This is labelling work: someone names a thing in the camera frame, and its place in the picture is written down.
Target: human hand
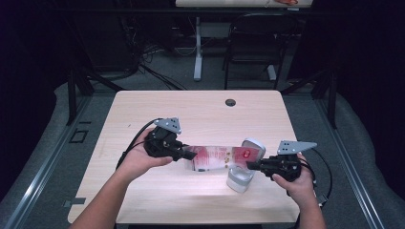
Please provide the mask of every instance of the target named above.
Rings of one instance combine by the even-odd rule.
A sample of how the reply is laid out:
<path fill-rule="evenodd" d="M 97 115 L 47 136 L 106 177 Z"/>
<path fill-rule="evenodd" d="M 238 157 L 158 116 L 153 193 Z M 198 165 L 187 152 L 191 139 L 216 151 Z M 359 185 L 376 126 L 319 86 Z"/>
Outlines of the human hand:
<path fill-rule="evenodd" d="M 128 153 L 117 169 L 117 173 L 123 174 L 129 182 L 145 174 L 150 168 L 163 166 L 173 161 L 171 156 L 151 157 L 146 153 L 143 141 L 152 130 L 146 129 L 140 134 L 134 143 L 134 145 L 138 145 Z"/>
<path fill-rule="evenodd" d="M 305 160 L 305 157 L 302 154 L 298 154 L 297 156 L 298 158 Z M 300 208 L 306 208 L 314 203 L 317 204 L 316 196 L 313 193 L 312 174 L 308 168 L 301 166 L 301 175 L 292 182 L 286 181 L 283 177 L 277 174 L 274 174 L 272 178 L 278 185 L 280 185 L 280 187 L 288 191 L 289 195 Z"/>

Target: wooden table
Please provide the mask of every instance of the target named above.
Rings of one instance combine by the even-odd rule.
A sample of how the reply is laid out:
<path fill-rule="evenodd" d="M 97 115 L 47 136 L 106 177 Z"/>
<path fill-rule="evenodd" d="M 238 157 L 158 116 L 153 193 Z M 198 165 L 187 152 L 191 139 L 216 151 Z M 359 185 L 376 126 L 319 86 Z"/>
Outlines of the wooden table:
<path fill-rule="evenodd" d="M 227 99 L 236 105 L 229 107 Z M 120 92 L 96 144 L 77 192 L 86 198 L 73 205 L 73 222 L 114 172 L 121 153 L 147 122 L 180 119 L 178 140 L 189 145 L 240 146 L 253 137 L 275 155 L 281 140 L 296 140 L 283 99 L 277 91 L 136 91 Z M 243 194 L 226 185 L 227 170 L 192 172 L 183 159 L 153 168 L 134 180 L 117 223 L 217 224 L 294 222 L 298 207 L 270 178 L 257 172 Z"/>

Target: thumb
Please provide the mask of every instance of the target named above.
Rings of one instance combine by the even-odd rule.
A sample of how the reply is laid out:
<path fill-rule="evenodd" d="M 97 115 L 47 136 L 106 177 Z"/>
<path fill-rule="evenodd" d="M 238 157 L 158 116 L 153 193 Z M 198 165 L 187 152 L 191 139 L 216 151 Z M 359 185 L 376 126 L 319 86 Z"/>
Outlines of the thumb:
<path fill-rule="evenodd" d="M 278 174 L 273 174 L 272 178 L 274 181 L 282 188 L 287 189 L 289 186 L 289 182 L 286 181 L 283 177 Z"/>

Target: forearm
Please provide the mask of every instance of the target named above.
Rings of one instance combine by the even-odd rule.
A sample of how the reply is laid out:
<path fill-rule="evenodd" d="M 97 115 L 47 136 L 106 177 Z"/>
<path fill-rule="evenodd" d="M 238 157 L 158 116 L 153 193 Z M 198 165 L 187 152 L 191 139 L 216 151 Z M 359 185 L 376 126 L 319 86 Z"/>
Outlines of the forearm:
<path fill-rule="evenodd" d="M 71 228 L 113 228 L 129 183 L 122 174 L 115 172 Z"/>
<path fill-rule="evenodd" d="M 327 228 L 321 208 L 318 205 L 316 198 L 311 199 L 300 207 L 300 229 Z"/>

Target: wire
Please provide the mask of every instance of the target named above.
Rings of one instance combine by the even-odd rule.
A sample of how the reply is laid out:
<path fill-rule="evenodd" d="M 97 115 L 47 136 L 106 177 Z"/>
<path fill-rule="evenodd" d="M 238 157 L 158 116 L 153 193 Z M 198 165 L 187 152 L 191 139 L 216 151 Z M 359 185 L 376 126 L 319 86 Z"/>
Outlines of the wire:
<path fill-rule="evenodd" d="M 332 173 L 331 173 L 331 169 L 330 169 L 330 165 L 327 163 L 327 161 L 325 160 L 325 158 L 321 155 L 321 153 L 319 153 L 317 150 L 315 150 L 315 149 L 312 149 L 317 155 L 319 155 L 319 157 L 321 157 L 321 159 L 324 161 L 324 163 L 325 163 L 325 165 L 327 166 L 327 169 L 328 169 L 328 172 L 329 172 L 329 175 L 330 175 L 330 187 L 329 187 L 329 190 L 328 190 L 328 193 L 327 193 L 327 198 L 329 198 L 330 197 L 330 194 L 331 194 L 331 190 L 332 190 L 332 188 L 333 188 L 333 176 L 332 176 Z"/>
<path fill-rule="evenodd" d="M 139 66 L 142 67 L 147 72 L 149 72 L 150 74 L 152 74 L 154 77 L 156 77 L 160 81 L 162 81 L 169 90 L 171 90 L 170 87 L 173 87 L 176 90 L 187 90 L 180 82 L 178 82 L 174 78 L 167 76 L 167 75 L 160 74 L 160 73 L 156 73 L 155 71 L 151 70 L 150 68 L 146 67 L 143 64 L 139 64 Z"/>
<path fill-rule="evenodd" d="M 331 194 L 331 190 L 332 190 L 332 188 L 333 188 L 333 176 L 332 176 L 332 173 L 331 173 L 330 165 L 327 163 L 327 161 L 326 161 L 325 158 L 321 155 L 321 153 L 319 153 L 319 152 L 318 152 L 317 150 L 315 150 L 315 149 L 312 149 L 312 150 L 313 150 L 317 155 L 319 155 L 319 157 L 321 157 L 321 159 L 324 161 L 325 165 L 327 166 L 327 169 L 328 169 L 328 172 L 329 172 L 329 175 L 330 175 L 330 187 L 329 187 L 329 190 L 328 190 L 328 193 L 327 193 L 326 198 L 329 199 L 329 198 L 330 198 L 330 194 Z M 312 171 L 312 169 L 310 168 L 310 166 L 307 167 L 307 168 L 309 168 L 309 169 L 311 170 L 313 177 L 315 177 L 315 173 Z M 325 207 L 325 205 L 326 205 L 326 202 L 322 204 L 321 209 L 322 209 L 323 207 Z M 294 226 L 291 227 L 290 229 L 297 229 L 297 228 L 299 228 L 300 216 L 301 216 L 301 214 L 298 214 L 298 217 L 297 217 L 297 220 L 295 221 Z"/>
<path fill-rule="evenodd" d="M 140 134 L 142 134 L 142 132 L 144 132 L 146 130 L 146 128 L 148 128 L 150 125 L 152 125 L 156 120 L 160 120 L 161 118 L 156 118 L 153 119 L 152 121 L 149 121 L 148 123 L 146 123 L 146 125 L 144 125 L 139 132 L 135 135 L 134 139 L 132 139 L 131 143 L 129 144 L 128 148 L 122 152 L 121 157 L 119 158 L 119 161 L 117 163 L 117 167 L 116 169 L 121 165 L 122 161 L 124 161 L 125 157 L 128 155 L 128 153 L 134 149 L 134 147 L 136 147 L 137 145 L 139 145 L 140 143 L 143 143 L 144 141 L 135 144 L 135 142 L 137 141 L 137 139 L 139 138 Z"/>

